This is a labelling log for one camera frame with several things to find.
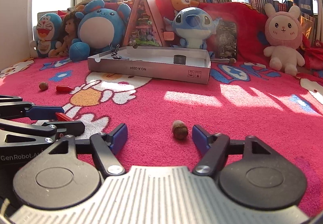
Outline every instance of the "silver screw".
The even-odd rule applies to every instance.
[[[51,138],[49,138],[49,137],[46,137],[45,138],[45,142],[47,142],[47,143],[53,143],[54,142],[54,140],[52,140]]]
[[[210,167],[206,165],[198,166],[195,169],[195,171],[200,174],[209,173],[210,170],[211,170]]]
[[[122,171],[123,171],[123,167],[118,165],[112,165],[108,167],[108,172],[110,174],[117,175],[117,174],[120,174]]]

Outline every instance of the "white wall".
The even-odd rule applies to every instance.
[[[0,2],[0,70],[30,57],[30,0]]]

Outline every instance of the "rabbit ear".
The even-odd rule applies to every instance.
[[[276,13],[276,10],[271,3],[265,4],[264,11],[268,17],[270,17]]]
[[[293,15],[296,19],[298,19],[298,17],[301,14],[301,10],[299,9],[298,6],[293,5],[292,7],[290,7],[289,11],[288,11],[291,15]]]

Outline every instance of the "plush toy eye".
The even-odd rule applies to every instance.
[[[209,17],[204,16],[204,23],[205,23],[205,25],[209,25],[211,23]]]
[[[181,23],[181,15],[178,15],[175,20],[177,23]]]

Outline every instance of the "marill plush toy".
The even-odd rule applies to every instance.
[[[86,60],[93,54],[116,48],[125,35],[126,25],[130,16],[130,7],[122,3],[117,11],[104,8],[103,0],[89,2],[82,12],[75,16],[81,19],[78,39],[72,41],[69,57],[72,61]]]
[[[30,45],[36,47],[39,57],[48,57],[50,50],[59,48],[62,43],[57,41],[62,19],[54,13],[45,14],[36,26],[35,41]]]
[[[304,58],[296,50],[302,42],[302,26],[298,21],[300,9],[293,5],[289,12],[276,12],[272,4],[264,7],[269,17],[265,25],[265,35],[271,46],[264,49],[264,55],[271,57],[269,66],[295,76],[296,66],[305,64]]]
[[[173,21],[164,18],[164,22],[167,31],[182,37],[180,47],[206,50],[205,40],[216,34],[219,19],[212,21],[210,15],[202,9],[189,7],[181,10]]]

